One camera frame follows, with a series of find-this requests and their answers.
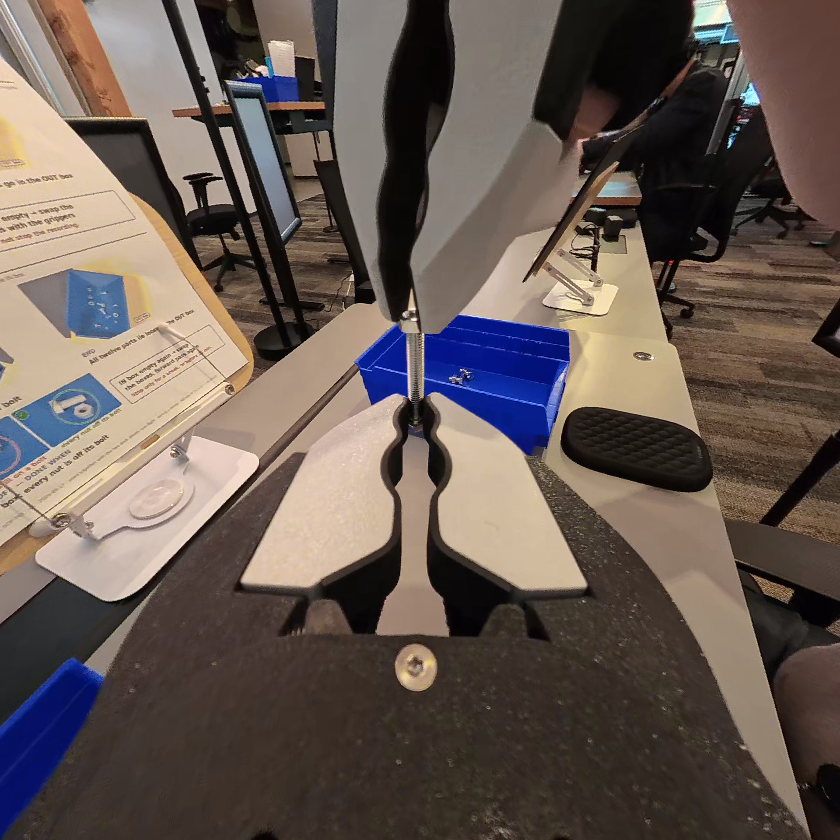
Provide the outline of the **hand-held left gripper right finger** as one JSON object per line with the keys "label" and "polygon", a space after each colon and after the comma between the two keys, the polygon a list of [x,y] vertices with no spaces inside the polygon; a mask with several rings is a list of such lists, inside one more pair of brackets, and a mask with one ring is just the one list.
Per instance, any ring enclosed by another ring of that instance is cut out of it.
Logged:
{"label": "hand-held left gripper right finger", "polygon": [[440,393],[425,399],[425,438],[427,573],[451,636],[478,635],[498,606],[587,592],[519,446]]}

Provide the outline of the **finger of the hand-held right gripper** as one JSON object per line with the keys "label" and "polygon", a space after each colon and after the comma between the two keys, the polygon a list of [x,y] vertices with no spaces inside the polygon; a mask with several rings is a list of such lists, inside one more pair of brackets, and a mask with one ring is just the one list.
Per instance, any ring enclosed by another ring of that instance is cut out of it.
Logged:
{"label": "finger of the hand-held right gripper", "polygon": [[337,2],[333,129],[343,189],[384,318],[410,308],[426,181],[424,2]]}
{"label": "finger of the hand-held right gripper", "polygon": [[449,3],[454,78],[410,262],[422,332],[472,300],[543,193],[569,197],[582,16],[577,2]]}

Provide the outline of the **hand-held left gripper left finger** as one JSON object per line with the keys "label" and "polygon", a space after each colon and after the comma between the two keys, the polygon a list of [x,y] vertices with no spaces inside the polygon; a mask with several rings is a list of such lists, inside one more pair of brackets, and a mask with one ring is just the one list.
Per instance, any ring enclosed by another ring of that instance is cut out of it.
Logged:
{"label": "hand-held left gripper left finger", "polygon": [[302,459],[239,580],[247,592],[340,605],[374,634],[402,570],[404,399],[329,430]]}

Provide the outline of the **blue plastic parts bin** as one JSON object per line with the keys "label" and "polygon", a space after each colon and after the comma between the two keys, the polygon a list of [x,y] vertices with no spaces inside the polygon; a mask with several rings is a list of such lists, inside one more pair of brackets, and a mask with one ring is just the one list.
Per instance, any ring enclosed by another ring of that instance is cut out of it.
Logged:
{"label": "blue plastic parts bin", "polygon": [[294,76],[268,77],[257,75],[242,78],[239,81],[260,88],[267,103],[300,101],[298,79]]}
{"label": "blue plastic parts bin", "polygon": [[71,658],[1,727],[1,832],[60,765],[95,704],[104,676]]}
{"label": "blue plastic parts bin", "polygon": [[[425,394],[447,396],[530,455],[550,440],[570,362],[565,330],[461,314],[426,336]],[[474,390],[447,383],[459,369],[476,373]]]}

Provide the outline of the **long thin steel bolt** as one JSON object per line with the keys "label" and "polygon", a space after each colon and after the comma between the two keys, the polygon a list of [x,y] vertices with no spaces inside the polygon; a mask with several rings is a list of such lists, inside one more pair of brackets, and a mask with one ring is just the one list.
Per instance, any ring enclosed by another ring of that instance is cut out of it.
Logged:
{"label": "long thin steel bolt", "polygon": [[411,425],[420,427],[424,416],[425,399],[425,336],[419,329],[405,332],[406,382]]}

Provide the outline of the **person's right forearm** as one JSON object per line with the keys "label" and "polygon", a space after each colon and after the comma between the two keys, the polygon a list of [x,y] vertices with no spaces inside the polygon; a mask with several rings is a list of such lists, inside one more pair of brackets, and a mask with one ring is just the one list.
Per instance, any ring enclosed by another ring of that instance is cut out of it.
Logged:
{"label": "person's right forearm", "polygon": [[796,203],[839,229],[839,2],[729,1],[773,152]]}

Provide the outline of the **person's right hand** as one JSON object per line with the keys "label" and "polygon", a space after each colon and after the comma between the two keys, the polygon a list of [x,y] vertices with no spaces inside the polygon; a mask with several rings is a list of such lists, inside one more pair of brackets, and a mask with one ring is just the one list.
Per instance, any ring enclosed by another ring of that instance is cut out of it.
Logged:
{"label": "person's right hand", "polygon": [[637,125],[634,121],[609,128],[619,105],[620,101],[611,92],[593,82],[586,83],[563,156],[578,161],[584,168],[593,167],[608,156],[614,146],[635,134]]}

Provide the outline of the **black quilted wrist rest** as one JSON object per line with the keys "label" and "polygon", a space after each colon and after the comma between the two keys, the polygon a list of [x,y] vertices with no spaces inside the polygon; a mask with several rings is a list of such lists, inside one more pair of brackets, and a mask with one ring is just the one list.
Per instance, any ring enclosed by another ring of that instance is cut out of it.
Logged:
{"label": "black quilted wrist rest", "polygon": [[700,436],[652,416],[581,407],[566,417],[560,444],[579,466],[648,487],[698,492],[713,477],[711,457]]}

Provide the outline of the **black pole floor stand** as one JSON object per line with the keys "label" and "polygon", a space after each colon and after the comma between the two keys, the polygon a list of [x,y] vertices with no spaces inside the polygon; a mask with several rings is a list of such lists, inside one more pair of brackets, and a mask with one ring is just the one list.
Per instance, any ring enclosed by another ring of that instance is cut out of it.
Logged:
{"label": "black pole floor stand", "polygon": [[255,269],[259,277],[260,285],[264,291],[264,297],[268,300],[269,309],[275,325],[262,329],[254,337],[255,348],[260,358],[266,361],[279,361],[296,349],[304,341],[309,333],[300,327],[288,329],[280,312],[280,305],[275,294],[270,273],[264,259],[256,233],[247,212],[245,200],[239,189],[238,180],[228,156],[227,146],[224,142],[221,130],[217,125],[213,111],[213,105],[205,90],[203,75],[196,62],[193,49],[188,38],[183,19],[175,1],[163,1],[163,8],[167,16],[171,31],[175,38],[178,51],[182,58],[186,74],[191,83],[196,97],[199,112],[203,118],[206,131],[213,145],[223,178],[227,185],[229,194],[233,200],[234,208],[237,211],[239,221],[243,228],[245,241],[250,254],[255,262]]}

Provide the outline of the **black framed display panel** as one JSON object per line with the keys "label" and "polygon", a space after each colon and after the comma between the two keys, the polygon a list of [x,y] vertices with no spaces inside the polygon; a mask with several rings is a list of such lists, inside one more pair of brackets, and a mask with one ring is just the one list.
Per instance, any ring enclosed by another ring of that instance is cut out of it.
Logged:
{"label": "black framed display panel", "polygon": [[196,267],[201,266],[181,194],[165,169],[151,127],[140,118],[66,118],[122,186],[161,215]]}

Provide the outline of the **printed instruction sheet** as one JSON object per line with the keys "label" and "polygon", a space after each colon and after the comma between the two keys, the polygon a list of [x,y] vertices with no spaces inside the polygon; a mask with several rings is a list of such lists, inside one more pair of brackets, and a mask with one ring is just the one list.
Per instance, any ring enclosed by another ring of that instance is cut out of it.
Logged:
{"label": "printed instruction sheet", "polygon": [[161,216],[2,61],[2,546],[81,513],[248,381]]}

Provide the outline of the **person's leg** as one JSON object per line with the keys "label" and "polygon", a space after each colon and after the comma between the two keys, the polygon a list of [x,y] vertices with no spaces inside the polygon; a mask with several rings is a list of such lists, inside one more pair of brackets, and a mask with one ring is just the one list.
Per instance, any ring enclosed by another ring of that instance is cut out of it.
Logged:
{"label": "person's leg", "polygon": [[797,783],[839,764],[839,644],[804,648],[773,679],[773,699]]}

